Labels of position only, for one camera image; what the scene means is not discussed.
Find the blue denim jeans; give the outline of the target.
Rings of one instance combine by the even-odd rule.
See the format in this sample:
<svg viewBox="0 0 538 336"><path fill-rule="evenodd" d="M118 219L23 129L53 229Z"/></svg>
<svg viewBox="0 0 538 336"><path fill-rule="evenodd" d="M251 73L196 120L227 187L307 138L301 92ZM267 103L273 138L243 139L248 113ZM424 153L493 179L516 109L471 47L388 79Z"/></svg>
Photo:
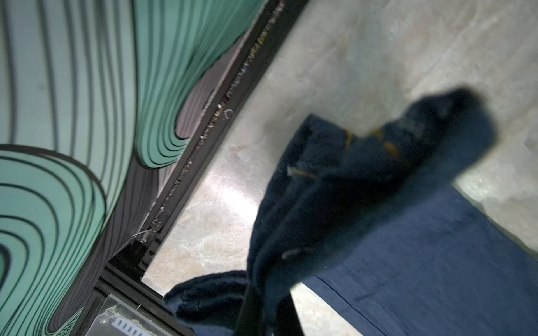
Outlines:
<svg viewBox="0 0 538 336"><path fill-rule="evenodd" d="M246 268L177 284L163 304L233 334L251 285L274 335L280 302L311 280L374 335L536 335L537 261L452 186L496 137L465 87L365 137L308 116L267 186Z"/></svg>

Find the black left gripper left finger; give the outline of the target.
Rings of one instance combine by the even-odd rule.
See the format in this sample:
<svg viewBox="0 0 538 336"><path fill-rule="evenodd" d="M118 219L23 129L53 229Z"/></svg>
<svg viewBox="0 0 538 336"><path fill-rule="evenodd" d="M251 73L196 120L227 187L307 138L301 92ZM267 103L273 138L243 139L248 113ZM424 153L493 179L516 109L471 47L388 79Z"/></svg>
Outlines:
<svg viewBox="0 0 538 336"><path fill-rule="evenodd" d="M260 295L249 285L240 308L238 320L233 332L234 336L262 336L263 302Z"/></svg>

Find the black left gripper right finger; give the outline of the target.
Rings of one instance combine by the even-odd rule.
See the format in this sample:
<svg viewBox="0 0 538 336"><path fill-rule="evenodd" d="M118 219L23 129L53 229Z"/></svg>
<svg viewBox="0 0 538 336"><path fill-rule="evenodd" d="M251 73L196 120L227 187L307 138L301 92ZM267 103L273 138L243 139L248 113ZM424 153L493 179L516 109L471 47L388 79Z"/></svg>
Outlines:
<svg viewBox="0 0 538 336"><path fill-rule="evenodd" d="M290 293L280 302L277 308L277 321L273 334L274 336L304 336Z"/></svg>

